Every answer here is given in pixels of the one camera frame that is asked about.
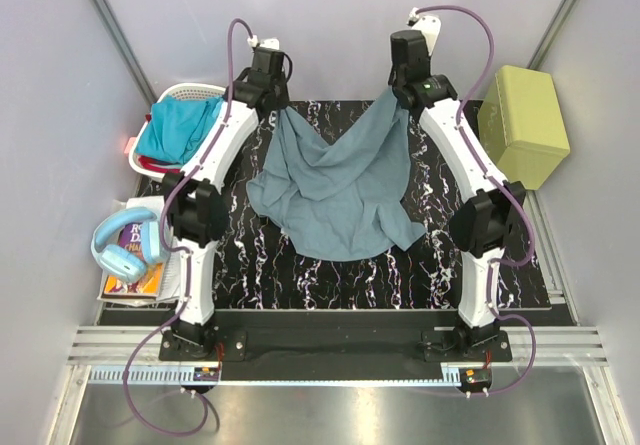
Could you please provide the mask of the white laundry basket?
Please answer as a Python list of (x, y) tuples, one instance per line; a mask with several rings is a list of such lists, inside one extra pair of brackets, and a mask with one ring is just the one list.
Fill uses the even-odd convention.
[(130, 164), (141, 174), (178, 173), (194, 157), (224, 105), (221, 87), (181, 83), (151, 106), (145, 125), (129, 148)]

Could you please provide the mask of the grey-blue t shirt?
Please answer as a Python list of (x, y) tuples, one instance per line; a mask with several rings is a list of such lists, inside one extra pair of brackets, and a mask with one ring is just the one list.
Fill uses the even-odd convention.
[(279, 111), (263, 169), (246, 186), (251, 207), (313, 259), (409, 249), (426, 229), (401, 203), (411, 169), (408, 126), (391, 90), (332, 144), (293, 108)]

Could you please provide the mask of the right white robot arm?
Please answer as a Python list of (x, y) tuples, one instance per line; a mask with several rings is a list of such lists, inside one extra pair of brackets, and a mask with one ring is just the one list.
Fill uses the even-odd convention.
[(458, 319), (443, 340), (443, 351), (476, 361), (499, 334), (499, 265), (526, 191), (521, 183), (508, 182), (491, 163), (462, 116), (462, 102), (449, 79), (431, 73), (424, 34), (394, 32), (390, 46), (393, 94), (437, 146), (462, 200), (449, 221), (449, 234), (462, 256)]

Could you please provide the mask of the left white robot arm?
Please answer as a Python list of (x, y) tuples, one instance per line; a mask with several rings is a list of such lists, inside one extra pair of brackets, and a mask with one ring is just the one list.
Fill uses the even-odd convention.
[(161, 182), (180, 258), (176, 316), (163, 333), (163, 346), (196, 361), (215, 351), (213, 266), (217, 244), (229, 225), (222, 198), (225, 177), (245, 141), (262, 120), (289, 104), (290, 57), (275, 38), (254, 47), (252, 64), (227, 87), (223, 107), (209, 135), (180, 173)]

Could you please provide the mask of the white paper stack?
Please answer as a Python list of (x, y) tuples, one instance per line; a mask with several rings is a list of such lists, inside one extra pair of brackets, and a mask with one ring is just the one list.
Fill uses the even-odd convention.
[[(152, 210), (159, 217), (164, 206), (162, 196), (147, 196), (131, 198), (126, 202), (115, 201), (112, 205), (112, 212), (130, 209), (134, 207), (146, 207)], [(140, 250), (140, 226), (131, 225), (120, 231), (116, 239), (110, 239), (111, 243), (129, 247), (143, 260)], [(147, 268), (146, 274), (136, 283), (126, 284), (115, 277), (105, 275), (103, 272), (100, 292), (97, 299), (102, 302), (119, 304), (131, 307), (143, 307), (156, 303), (173, 302), (180, 295), (180, 259), (177, 254), (172, 254), (167, 262), (158, 265), (156, 268)]]

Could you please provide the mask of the teal t shirt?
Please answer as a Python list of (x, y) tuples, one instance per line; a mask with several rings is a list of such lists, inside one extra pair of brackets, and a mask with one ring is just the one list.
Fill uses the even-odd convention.
[(188, 163), (213, 128), (224, 103), (220, 96), (206, 100), (165, 97), (152, 105), (151, 120), (135, 152), (166, 164)]

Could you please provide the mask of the green box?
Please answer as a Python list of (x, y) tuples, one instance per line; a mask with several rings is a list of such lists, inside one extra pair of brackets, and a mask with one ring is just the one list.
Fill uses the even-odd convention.
[(479, 140), (510, 182), (538, 190), (569, 155), (570, 145), (550, 74), (505, 65), (478, 112)]

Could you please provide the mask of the pink cube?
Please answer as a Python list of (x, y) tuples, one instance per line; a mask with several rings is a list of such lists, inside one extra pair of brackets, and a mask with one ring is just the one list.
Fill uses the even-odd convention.
[(136, 143), (136, 138), (135, 137), (130, 137), (127, 140), (127, 142), (126, 142), (126, 144), (124, 146), (123, 153), (125, 155), (128, 155), (130, 153), (131, 149), (135, 146), (135, 143)]

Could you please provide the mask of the black marble mat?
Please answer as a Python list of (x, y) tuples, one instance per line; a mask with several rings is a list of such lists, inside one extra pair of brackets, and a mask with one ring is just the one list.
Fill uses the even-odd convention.
[[(299, 101), (292, 106), (329, 143), (369, 107), (371, 101)], [(217, 310), (452, 310), (462, 285), (461, 255), (448, 221), (461, 205), (453, 176), (433, 141), (409, 126), (411, 172), (403, 206), (426, 234), (406, 252), (394, 247), (363, 261), (326, 262), (297, 254), (290, 240), (252, 210), (246, 184), (262, 169), (272, 126), (263, 122), (237, 155), (225, 177), (222, 197), (230, 225), (214, 262)], [(539, 254), (527, 265), (502, 267), (501, 314), (518, 313), (536, 326), (573, 325)]]

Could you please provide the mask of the light blue headphones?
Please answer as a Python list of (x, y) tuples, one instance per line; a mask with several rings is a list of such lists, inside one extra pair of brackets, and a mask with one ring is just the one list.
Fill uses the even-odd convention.
[[(140, 226), (143, 260), (123, 246), (110, 242), (117, 232), (135, 224)], [(126, 283), (134, 283), (146, 274), (147, 266), (168, 260), (170, 252), (164, 245), (164, 241), (168, 240), (168, 228), (160, 222), (156, 213), (146, 207), (134, 207), (115, 212), (95, 229), (91, 253), (96, 263), (109, 275)]]

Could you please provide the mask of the purple orange book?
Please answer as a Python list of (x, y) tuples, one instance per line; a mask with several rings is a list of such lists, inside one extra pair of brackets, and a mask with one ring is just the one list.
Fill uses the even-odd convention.
[(155, 298), (164, 275), (167, 250), (160, 225), (149, 220), (126, 225), (116, 243), (103, 250), (101, 263), (108, 272), (102, 298)]

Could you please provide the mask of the left controller board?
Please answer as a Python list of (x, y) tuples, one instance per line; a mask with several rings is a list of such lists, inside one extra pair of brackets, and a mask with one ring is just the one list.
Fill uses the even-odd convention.
[(221, 370), (219, 367), (195, 367), (193, 379), (198, 382), (218, 382), (220, 375)]

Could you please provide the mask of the controller board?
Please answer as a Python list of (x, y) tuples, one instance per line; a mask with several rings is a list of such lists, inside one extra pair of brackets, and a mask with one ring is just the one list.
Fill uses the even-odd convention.
[(193, 379), (198, 382), (218, 382), (220, 375), (221, 370), (219, 367), (195, 367)]
[(464, 373), (464, 380), (468, 384), (491, 384), (492, 372), (489, 368), (467, 369)]

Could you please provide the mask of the right controller board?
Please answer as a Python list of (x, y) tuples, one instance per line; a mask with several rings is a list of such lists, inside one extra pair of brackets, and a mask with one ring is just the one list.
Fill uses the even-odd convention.
[(464, 380), (468, 384), (491, 384), (492, 372), (489, 368), (467, 369), (464, 373)]

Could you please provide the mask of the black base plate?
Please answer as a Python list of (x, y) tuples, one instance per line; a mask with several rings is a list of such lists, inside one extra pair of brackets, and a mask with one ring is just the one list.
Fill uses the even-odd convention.
[(508, 336), (496, 328), (478, 342), (454, 311), (220, 311), (204, 343), (183, 325), (164, 332), (163, 361), (220, 359), (226, 380), (395, 381), (442, 377), (444, 362), (511, 362)]

